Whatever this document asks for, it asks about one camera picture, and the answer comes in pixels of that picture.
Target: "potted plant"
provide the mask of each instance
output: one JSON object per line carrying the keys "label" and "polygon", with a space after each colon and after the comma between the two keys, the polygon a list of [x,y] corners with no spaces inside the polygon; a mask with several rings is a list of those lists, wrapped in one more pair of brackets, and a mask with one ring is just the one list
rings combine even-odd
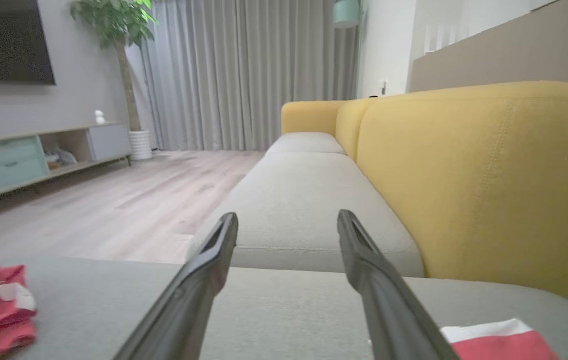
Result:
{"label": "potted plant", "polygon": [[133,148],[133,160],[146,160],[153,157],[149,131],[142,130],[135,103],[135,93],[131,80],[130,67],[126,58],[126,46],[141,46],[144,40],[153,40],[149,22],[155,19],[147,13],[151,9],[151,0],[74,0],[71,3],[71,15],[92,27],[99,38],[102,48],[114,46],[119,60],[126,105],[130,125],[130,142]]}

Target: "curtain fold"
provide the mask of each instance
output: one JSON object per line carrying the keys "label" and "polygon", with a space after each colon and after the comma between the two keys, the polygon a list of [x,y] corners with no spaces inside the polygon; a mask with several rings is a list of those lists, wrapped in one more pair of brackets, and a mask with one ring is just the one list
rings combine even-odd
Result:
{"label": "curtain fold", "polygon": [[266,150],[290,101],[349,100],[355,29],[334,0],[154,3],[142,47],[162,150]]}

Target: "television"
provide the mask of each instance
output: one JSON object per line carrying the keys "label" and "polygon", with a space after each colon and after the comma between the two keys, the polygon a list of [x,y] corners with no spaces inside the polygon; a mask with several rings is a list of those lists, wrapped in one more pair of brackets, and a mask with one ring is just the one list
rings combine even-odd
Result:
{"label": "television", "polygon": [[0,0],[1,82],[55,84],[37,0]]}

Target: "white ribbed planter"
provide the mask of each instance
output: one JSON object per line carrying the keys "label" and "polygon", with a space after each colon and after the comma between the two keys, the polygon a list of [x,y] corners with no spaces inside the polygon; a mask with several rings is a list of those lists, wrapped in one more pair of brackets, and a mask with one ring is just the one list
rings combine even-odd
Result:
{"label": "white ribbed planter", "polygon": [[130,138],[130,146],[133,149],[133,155],[130,159],[135,161],[148,160],[153,158],[151,151],[151,138],[148,130],[130,131],[128,132]]}

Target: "tree foliage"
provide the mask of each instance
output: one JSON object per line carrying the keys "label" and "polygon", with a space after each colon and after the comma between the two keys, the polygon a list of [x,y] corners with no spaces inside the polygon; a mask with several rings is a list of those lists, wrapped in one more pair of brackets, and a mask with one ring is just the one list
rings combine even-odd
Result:
{"label": "tree foliage", "polygon": [[144,39],[154,40],[148,28],[156,23],[147,10],[151,0],[75,0],[71,15],[95,29],[99,45],[107,48],[114,43],[141,46]]}

